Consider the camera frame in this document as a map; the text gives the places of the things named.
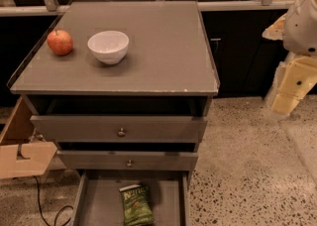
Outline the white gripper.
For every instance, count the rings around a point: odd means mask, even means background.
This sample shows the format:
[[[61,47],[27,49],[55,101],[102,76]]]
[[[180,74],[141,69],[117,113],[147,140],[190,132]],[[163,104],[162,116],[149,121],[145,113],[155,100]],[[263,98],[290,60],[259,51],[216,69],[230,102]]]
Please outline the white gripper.
[[[317,0],[295,0],[262,37],[282,41],[289,51],[275,71],[265,103],[278,115],[288,116],[317,84]]]

